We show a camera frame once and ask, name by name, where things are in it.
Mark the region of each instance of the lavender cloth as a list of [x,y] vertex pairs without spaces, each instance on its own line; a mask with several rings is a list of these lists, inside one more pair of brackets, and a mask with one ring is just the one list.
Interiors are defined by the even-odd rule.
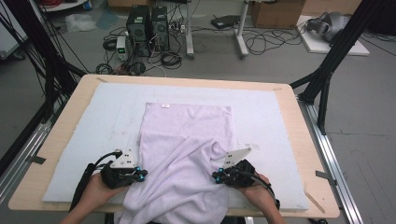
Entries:
[[148,175],[129,188],[120,224],[220,223],[228,190],[211,174],[232,145],[230,107],[147,104],[139,164]]

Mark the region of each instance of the gray floor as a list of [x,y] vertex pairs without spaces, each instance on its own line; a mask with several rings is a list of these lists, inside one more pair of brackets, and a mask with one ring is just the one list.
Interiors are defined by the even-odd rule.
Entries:
[[[86,13],[79,8],[54,14],[54,20],[71,13]],[[94,21],[103,10],[88,12]],[[199,18],[195,24],[210,27],[211,18]],[[103,62],[103,37],[124,25],[118,19],[105,30],[64,34],[72,49],[90,71]],[[396,43],[371,40],[384,49],[396,53]],[[395,126],[396,58],[364,40],[369,57],[347,56],[336,70],[330,89],[326,129],[335,155],[359,207],[365,223],[392,223],[396,219],[396,151]],[[291,83],[304,77],[323,61],[325,55],[308,53],[304,44],[284,45],[263,55],[249,55],[239,59],[239,51],[232,33],[201,32],[194,34],[195,59],[184,58],[177,70],[165,70],[167,77],[240,80],[254,82]],[[258,43],[255,48],[262,48]],[[79,66],[70,50],[64,47],[70,63]],[[164,77],[160,69],[152,69],[147,76]],[[25,61],[8,60],[0,63],[0,156],[41,106],[42,91],[32,65]],[[303,88],[295,90],[300,93]],[[2,223],[54,223],[65,213],[20,212],[7,208],[9,196],[0,205]],[[85,223],[100,223],[103,215],[91,215]],[[302,218],[288,218],[288,223],[308,223]],[[347,223],[343,215],[328,219],[329,223]]]

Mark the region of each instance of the desk leg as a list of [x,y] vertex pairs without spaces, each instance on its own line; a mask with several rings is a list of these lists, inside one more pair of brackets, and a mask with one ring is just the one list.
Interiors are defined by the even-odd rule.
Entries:
[[186,27],[186,48],[187,57],[189,59],[194,59],[194,46],[192,44],[192,33],[191,33],[191,0],[187,0],[187,27]]
[[242,32],[244,31],[245,18],[248,13],[248,0],[244,1],[244,5],[242,5],[241,19],[239,21],[239,28],[235,30],[236,40],[238,41],[239,48],[241,49],[241,59],[244,59],[248,56],[248,49],[245,45],[245,40],[242,37]]

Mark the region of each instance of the white board on floor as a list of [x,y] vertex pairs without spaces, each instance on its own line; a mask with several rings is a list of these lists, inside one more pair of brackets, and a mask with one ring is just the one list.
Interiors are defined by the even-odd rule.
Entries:
[[[235,131],[233,149],[252,148],[247,160],[257,172],[271,179],[282,209],[308,209],[272,91],[119,83],[102,83],[97,87],[57,164],[43,201],[71,202],[87,164],[116,148],[131,149],[137,160],[137,140],[146,103],[230,106]],[[231,189],[229,198],[232,208],[251,206],[237,190]],[[113,203],[122,203],[122,196]]]
[[[300,16],[297,25],[313,18],[310,16]],[[329,53],[329,42],[325,41],[320,35],[317,35],[315,31],[306,31],[305,28],[302,29],[302,26],[297,27],[297,30],[299,32],[301,31],[304,44],[310,53]],[[368,56],[369,54],[370,52],[358,40],[347,55]]]

